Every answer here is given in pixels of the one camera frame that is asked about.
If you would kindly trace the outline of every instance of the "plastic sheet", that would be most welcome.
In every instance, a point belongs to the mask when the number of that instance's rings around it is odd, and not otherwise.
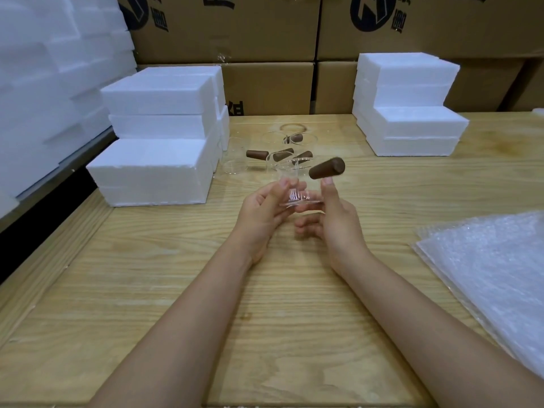
[[[544,212],[420,229],[413,248],[484,329],[544,377]]]

